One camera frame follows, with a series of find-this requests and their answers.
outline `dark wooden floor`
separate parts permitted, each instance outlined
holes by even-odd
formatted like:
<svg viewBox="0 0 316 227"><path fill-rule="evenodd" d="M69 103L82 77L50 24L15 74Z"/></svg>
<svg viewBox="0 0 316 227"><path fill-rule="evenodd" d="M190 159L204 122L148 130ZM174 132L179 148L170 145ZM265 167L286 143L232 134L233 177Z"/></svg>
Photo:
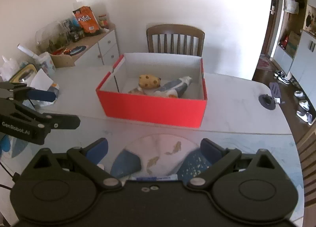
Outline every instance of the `dark wooden floor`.
<svg viewBox="0 0 316 227"><path fill-rule="evenodd" d="M299 90L292 84L286 85L282 83L281 81L277 81L274 78L274 73L262 69L256 69L255 74L253 76L253 81L264 83L269 87L269 83L271 82L277 82L279 84L280 90L281 90L281 97L282 101L284 101L284 104L281 104L282 112L290 126L290 129L292 131L294 140L296 143L299 142L299 140L307 133L310 126L301 120L297 115L296 111L302 109L298 105L298 100L294 96L294 92ZM315 116L315 110L312 108L310 110L310 113Z"/></svg>

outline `red box front panel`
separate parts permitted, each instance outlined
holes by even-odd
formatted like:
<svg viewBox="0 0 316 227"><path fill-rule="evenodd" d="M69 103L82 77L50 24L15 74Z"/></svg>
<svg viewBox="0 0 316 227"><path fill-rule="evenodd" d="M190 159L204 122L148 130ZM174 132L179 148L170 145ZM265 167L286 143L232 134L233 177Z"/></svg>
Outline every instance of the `red box front panel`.
<svg viewBox="0 0 316 227"><path fill-rule="evenodd" d="M206 100L161 98L96 90L108 117L199 128Z"/></svg>

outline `wooden chair with slats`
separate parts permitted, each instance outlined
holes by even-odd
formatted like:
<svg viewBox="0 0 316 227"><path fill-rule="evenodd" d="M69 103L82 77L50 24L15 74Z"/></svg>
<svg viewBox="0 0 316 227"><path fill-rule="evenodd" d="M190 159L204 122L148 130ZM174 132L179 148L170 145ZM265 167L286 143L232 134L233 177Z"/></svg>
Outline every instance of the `wooden chair with slats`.
<svg viewBox="0 0 316 227"><path fill-rule="evenodd" d="M303 227L315 227L316 223L316 123L297 143L304 181Z"/></svg>
<svg viewBox="0 0 316 227"><path fill-rule="evenodd" d="M161 53L161 38L160 35L164 35L164 52L168 53L168 41L167 35L171 35L170 40L170 53L174 54L174 35L178 35L178 42L177 42L177 52L176 54L187 54L187 40L188 36L191 37L190 39L190 48L189 48L189 55L193 55L193 43L194 37L198 38L198 51L197 56L202 56L203 52L203 45L204 45L204 38L205 33L191 26L185 25L175 25L175 24L166 24L166 25L158 25L147 29L147 42L148 42L148 51L150 53L154 52L154 42L153 36L158 35L158 53ZM181 49L181 35L184 35L183 40L183 48Z"/></svg>

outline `white marble table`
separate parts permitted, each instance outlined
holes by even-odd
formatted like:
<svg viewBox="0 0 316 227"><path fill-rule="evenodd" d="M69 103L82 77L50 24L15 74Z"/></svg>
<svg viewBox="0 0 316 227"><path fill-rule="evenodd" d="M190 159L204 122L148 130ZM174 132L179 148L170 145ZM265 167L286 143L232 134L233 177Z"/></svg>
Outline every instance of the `white marble table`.
<svg viewBox="0 0 316 227"><path fill-rule="evenodd" d="M140 143L136 141L147 140L147 137L157 137L158 140L169 137L167 151L172 151L170 149L179 139L188 143L182 147L179 158L173 164L181 161L192 148L197 148L203 138L224 148L238 148L244 153L255 153L258 149L265 148L277 159L297 187L299 202L291 220L301 226L299 221L304 213L304 192L300 161L280 107L269 111L258 102L260 94L270 94L268 87L244 79L205 73L208 103L202 125L198 129L180 128L107 118L95 88L110 70L109 66L58 69L53 79L61 87L60 96L54 105L42 109L41 112L76 114L81 119L80 127L77 130L53 130L48 134L44 146L29 144L18 157L1 158L1 161L12 172L21 173L42 147L60 153L75 146L86 147L100 137L107 138L109 143L109 152L101 161L108 172L124 148L137 151L135 146ZM143 160L144 166L148 159L165 155L165 149L159 148ZM153 167L150 170L157 172L162 169Z"/></svg>

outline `dining table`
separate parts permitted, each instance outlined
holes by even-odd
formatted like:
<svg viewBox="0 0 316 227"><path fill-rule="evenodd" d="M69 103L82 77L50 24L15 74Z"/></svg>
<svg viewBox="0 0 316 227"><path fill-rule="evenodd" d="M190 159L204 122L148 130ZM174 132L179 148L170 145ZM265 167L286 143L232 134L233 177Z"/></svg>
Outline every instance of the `dining table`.
<svg viewBox="0 0 316 227"><path fill-rule="evenodd" d="M116 159L124 151L140 158L139 171L125 175L129 179L175 174L204 138L243 153L255 154L259 149L267 149L297 188L299 199L290 220L302 227L304 186L297 148L280 106L268 110L258 100L262 94L271 96L266 85L204 70L208 91L204 117L199 128L186 128L107 117L95 89L111 70L112 66L58 68L51 78L60 87L59 97L39 112L77 115L80 126L76 130L52 130L44 145L25 144L16 157L2 156L1 163L11 173L21 173L41 148L62 153L106 138L108 153L100 164L108 173L113 172ZM201 170L201 164L197 164L182 171L181 176L178 173L178 178L194 177ZM5 183L13 185L9 177ZM14 223L17 218L12 208L4 209L9 203L8 192L0 190L0 197L0 211Z"/></svg>

